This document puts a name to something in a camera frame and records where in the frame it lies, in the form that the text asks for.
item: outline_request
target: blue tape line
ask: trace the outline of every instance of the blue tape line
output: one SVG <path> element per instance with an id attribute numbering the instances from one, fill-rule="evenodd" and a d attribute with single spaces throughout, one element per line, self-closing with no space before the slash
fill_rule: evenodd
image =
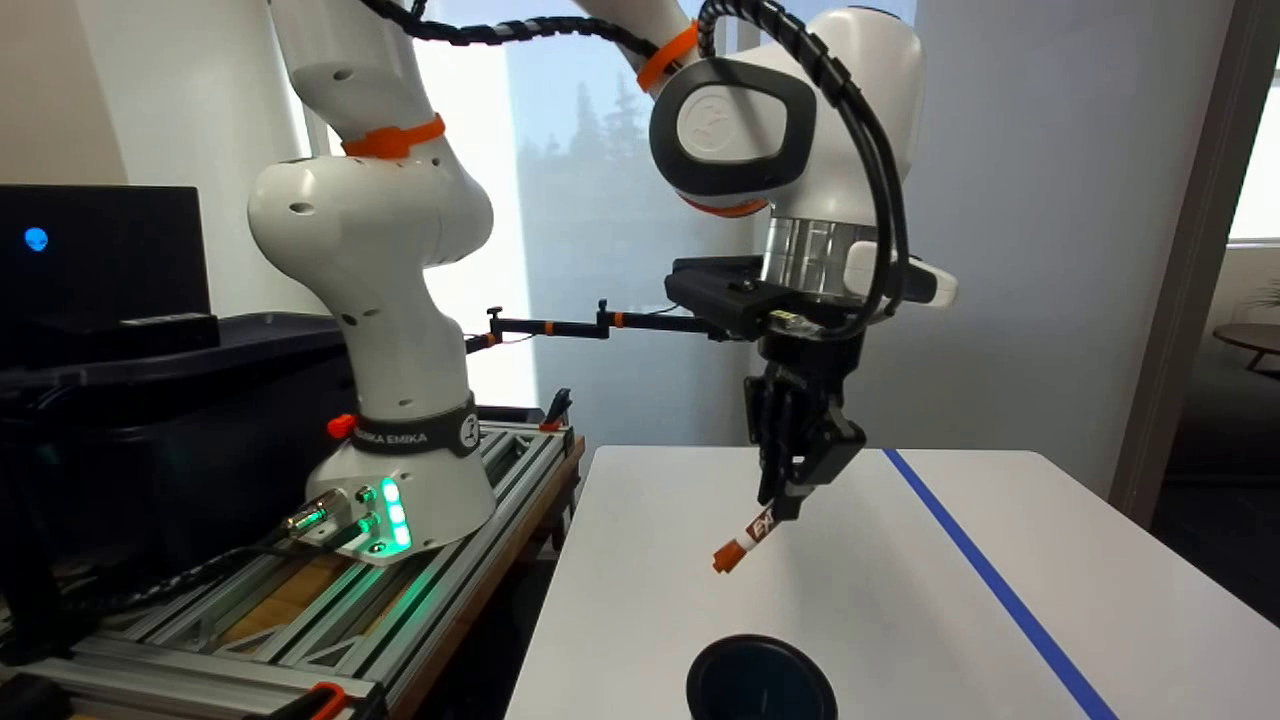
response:
<path id="1" fill-rule="evenodd" d="M 1085 673 L 1073 663 L 1073 654 L 1046 634 L 1046 627 L 1032 616 L 1032 608 L 1007 589 L 1007 580 L 972 543 L 972 537 L 955 525 L 955 517 L 933 496 L 933 486 L 919 479 L 919 470 L 895 449 L 885 449 L 885 457 L 913 484 L 913 491 L 933 510 L 933 520 L 950 537 L 950 543 L 975 568 L 975 576 L 990 589 L 990 594 L 1005 604 L 1005 613 L 1029 634 L 1029 645 L 1045 654 L 1051 676 L 1074 695 L 1085 714 L 1089 720 L 1116 720 L 1109 698 L 1085 680 Z"/>

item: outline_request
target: computer monitor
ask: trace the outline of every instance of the computer monitor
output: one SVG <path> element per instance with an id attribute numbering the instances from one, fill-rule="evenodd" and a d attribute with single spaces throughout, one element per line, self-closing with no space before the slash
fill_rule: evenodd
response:
<path id="1" fill-rule="evenodd" d="M 208 314 L 197 187 L 0 183 L 0 368 L 185 312 Z"/>

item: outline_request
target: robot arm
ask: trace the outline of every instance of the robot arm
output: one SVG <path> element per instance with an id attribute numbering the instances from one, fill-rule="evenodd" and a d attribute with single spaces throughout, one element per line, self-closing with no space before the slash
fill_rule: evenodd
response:
<path id="1" fill-rule="evenodd" d="M 655 94 L 665 178 L 717 214 L 770 209 L 765 256 L 677 261 L 669 276 L 677 303 L 724 336 L 758 339 L 766 368 L 746 378 L 746 424 L 758 443 L 758 526 L 770 526 L 864 449 L 864 433 L 840 417 L 864 327 L 895 299 L 942 303 L 955 288 L 903 241 L 895 170 L 919 44 L 878 11 L 829 11 L 802 31 L 770 0 L 711 0 L 704 23 L 758 11 L 757 23 L 784 31 L 779 49 L 720 60 L 671 0 L 578 5 L 595 17 L 591 31 L 626 40 Z M 281 270 L 342 318 L 357 368 L 357 436 L 316 468 L 316 505 L 298 520 L 316 540 L 389 563 L 459 540 L 493 510 L 473 458 L 462 339 L 421 276 L 480 247 L 493 209 L 443 140 L 409 35 L 377 11 L 427 27 L 390 0 L 271 0 L 289 75 L 348 154 L 268 167 L 252 231 Z M 487 35 L 543 27 L 501 23 Z"/>
<path id="2" fill-rule="evenodd" d="M 493 510 L 462 336 L 425 288 L 425 269 L 487 241 L 493 209 L 399 27 L 358 0 L 271 0 L 271 21 L 295 94 L 348 146 L 268 167 L 247 209 L 265 256 L 339 318 L 357 372 L 357 433 L 310 470 L 298 525 L 390 563 Z"/>
<path id="3" fill-rule="evenodd" d="M 671 0 L 578 5 L 661 49 L 677 49 L 687 27 Z M 779 44 L 740 55 L 681 52 L 681 66 L 647 82 L 647 140 L 687 202 L 717 214 L 770 209 L 765 256 L 681 261 L 669 276 L 677 303 L 758 339 L 766 359 L 765 377 L 746 378 L 765 510 L 736 547 L 753 547 L 777 520 L 794 520 L 802 496 L 864 449 L 864 433 L 840 412 L 864 327 L 895 299 L 947 303 L 955 278 L 903 247 L 895 174 L 908 167 L 915 31 L 866 7 L 823 11 L 809 31 L 770 0 L 706 7 L 766 7 L 758 23 L 770 23 Z"/>

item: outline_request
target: orange ring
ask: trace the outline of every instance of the orange ring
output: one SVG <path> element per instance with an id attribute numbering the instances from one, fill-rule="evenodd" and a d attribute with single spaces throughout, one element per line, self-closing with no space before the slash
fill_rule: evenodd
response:
<path id="1" fill-rule="evenodd" d="M 694 23 L 687 23 L 684 31 L 677 31 L 665 49 L 655 49 L 655 52 L 638 64 L 636 82 L 638 82 L 645 92 L 652 92 L 652 86 L 669 75 L 671 64 L 681 64 L 687 52 L 694 52 L 694 40 L 699 40 Z"/>
<path id="2" fill-rule="evenodd" d="M 421 129 L 377 129 L 352 145 L 348 154 L 405 158 L 416 145 L 433 145 L 443 134 L 443 117 L 427 117 Z"/>

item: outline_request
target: floor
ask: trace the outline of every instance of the floor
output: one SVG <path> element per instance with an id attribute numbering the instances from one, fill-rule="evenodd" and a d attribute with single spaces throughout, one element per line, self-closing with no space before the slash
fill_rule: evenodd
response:
<path id="1" fill-rule="evenodd" d="M 421 720 L 501 720 L 508 711 L 550 570 L 549 561 L 511 568 L 416 711 Z"/>
<path id="2" fill-rule="evenodd" d="M 1150 533 L 1280 622 L 1280 377 L 1199 352 Z"/>

